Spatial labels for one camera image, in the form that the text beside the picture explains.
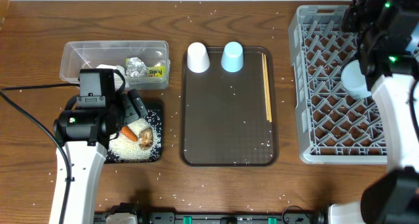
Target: white rice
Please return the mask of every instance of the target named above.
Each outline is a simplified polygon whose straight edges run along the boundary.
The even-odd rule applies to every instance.
[[[131,141],[120,133],[117,139],[109,142],[109,149],[114,155],[119,157],[118,162],[122,162],[121,160],[126,162],[151,162],[151,152],[162,146],[160,143],[160,133],[157,133],[156,128],[151,126],[145,119],[139,119],[129,124],[128,127],[138,137],[138,141]],[[139,134],[148,127],[153,129],[153,145],[147,150],[142,150],[139,147]],[[155,160],[159,159],[159,155],[153,155],[153,158]]]

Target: brown food piece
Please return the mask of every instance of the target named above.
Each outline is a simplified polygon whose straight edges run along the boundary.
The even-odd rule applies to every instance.
[[[128,139],[136,142],[138,141],[138,137],[131,131],[131,129],[128,126],[124,126],[120,133],[124,134]]]
[[[143,150],[150,149],[153,145],[153,130],[151,128],[144,129],[139,134],[139,147]]]

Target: orange carrot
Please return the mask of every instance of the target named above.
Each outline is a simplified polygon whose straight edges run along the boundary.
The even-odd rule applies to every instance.
[[[128,139],[136,142],[138,140],[138,137],[131,131],[131,129],[128,126],[124,126],[120,133],[124,134]]]

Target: blue cup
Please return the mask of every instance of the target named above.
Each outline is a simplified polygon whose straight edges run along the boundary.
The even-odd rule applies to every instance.
[[[231,73],[241,70],[243,67],[243,47],[241,44],[232,41],[224,47],[221,66],[225,71]]]

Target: yellow packet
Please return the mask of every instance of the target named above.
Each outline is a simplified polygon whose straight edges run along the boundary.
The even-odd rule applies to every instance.
[[[154,66],[154,67],[147,67],[147,76],[148,77],[163,77],[166,71],[166,66]]]

